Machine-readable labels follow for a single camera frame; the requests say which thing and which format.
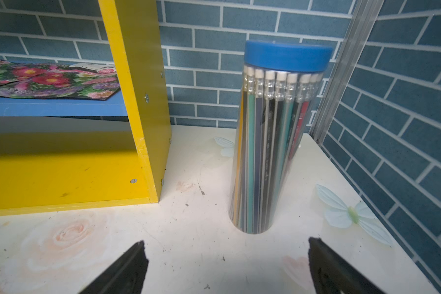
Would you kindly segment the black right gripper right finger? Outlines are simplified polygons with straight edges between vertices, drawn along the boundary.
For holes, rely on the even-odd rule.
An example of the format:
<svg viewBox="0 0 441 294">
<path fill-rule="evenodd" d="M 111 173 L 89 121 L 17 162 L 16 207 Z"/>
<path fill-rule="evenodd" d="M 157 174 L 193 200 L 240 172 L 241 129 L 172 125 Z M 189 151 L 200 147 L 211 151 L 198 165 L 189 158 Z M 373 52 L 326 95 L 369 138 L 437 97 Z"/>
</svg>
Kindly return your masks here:
<svg viewBox="0 0 441 294">
<path fill-rule="evenodd" d="M 383 294 L 319 238 L 309 238 L 309 269 L 317 294 Z"/>
</svg>

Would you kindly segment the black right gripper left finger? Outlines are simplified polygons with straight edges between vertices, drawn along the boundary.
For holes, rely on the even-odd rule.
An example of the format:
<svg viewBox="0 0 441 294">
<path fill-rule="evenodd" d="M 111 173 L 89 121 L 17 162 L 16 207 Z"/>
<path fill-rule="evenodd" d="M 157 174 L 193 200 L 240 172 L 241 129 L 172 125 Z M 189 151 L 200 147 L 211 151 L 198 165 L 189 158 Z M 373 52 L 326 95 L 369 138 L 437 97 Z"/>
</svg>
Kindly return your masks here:
<svg viewBox="0 0 441 294">
<path fill-rule="evenodd" d="M 140 294 L 148 270 L 145 244 L 139 241 L 113 262 L 81 294 Z"/>
</svg>

